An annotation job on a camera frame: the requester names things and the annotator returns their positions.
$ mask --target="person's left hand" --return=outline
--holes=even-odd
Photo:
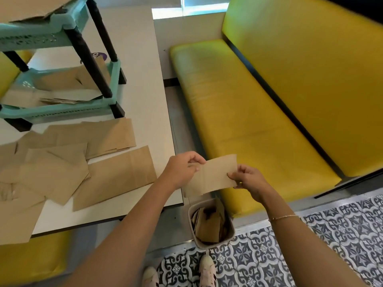
[[[189,151],[172,156],[167,163],[165,170],[162,172],[158,180],[169,187],[173,193],[175,190],[185,186],[199,171],[198,165],[190,165],[189,163],[198,162],[205,164],[206,160],[197,152]]]

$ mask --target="yellow cushion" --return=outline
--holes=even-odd
[[[326,0],[231,0],[223,33],[348,176],[383,168],[383,26]]]
[[[32,53],[28,50],[17,51],[17,54],[28,63],[32,57]],[[8,91],[9,86],[20,73],[20,70],[4,53],[0,52],[0,99]]]
[[[236,153],[288,201],[340,181],[223,40],[176,46],[170,55],[210,159]],[[246,190],[221,194],[235,217],[262,209]]]
[[[0,246],[0,285],[22,285],[57,276],[67,267],[72,232]]]

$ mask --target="floral tile pattern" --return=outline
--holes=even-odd
[[[383,287],[383,196],[301,217],[370,286]],[[220,287],[295,286],[271,227],[236,236],[209,251]],[[193,248],[165,257],[157,271],[160,287],[198,287]]]

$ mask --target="person's right arm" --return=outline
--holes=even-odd
[[[259,170],[238,165],[228,173],[265,207],[286,264],[297,287],[366,287],[365,283],[333,250],[316,236],[267,183]]]

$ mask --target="rack leg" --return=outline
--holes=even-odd
[[[4,54],[22,71],[27,72],[29,67],[15,51],[4,51]]]
[[[115,119],[125,117],[125,112],[122,107],[116,102],[114,105],[110,105],[110,109],[112,110],[113,116]]]
[[[104,43],[104,46],[109,54],[110,60],[112,62],[116,62],[117,54],[115,49],[113,48],[112,41],[110,40],[108,31],[105,28],[104,23],[102,22],[102,17],[101,17],[100,11],[98,10],[96,2],[94,0],[87,0],[87,6],[89,9],[90,16],[92,17],[96,25],[98,34],[100,35],[101,40]]]
[[[120,68],[120,75],[118,77],[118,84],[119,85],[126,85],[126,77],[124,75],[124,72],[122,71],[122,68]]]
[[[22,118],[18,119],[4,119],[8,124],[10,124],[12,127],[14,127],[19,132],[26,132],[31,130],[32,123],[28,122],[27,120],[24,120]]]
[[[100,69],[92,57],[92,53],[84,38],[82,38],[82,34],[79,32],[78,28],[66,29],[65,33],[102,95],[104,97],[112,97],[112,91],[102,76]]]

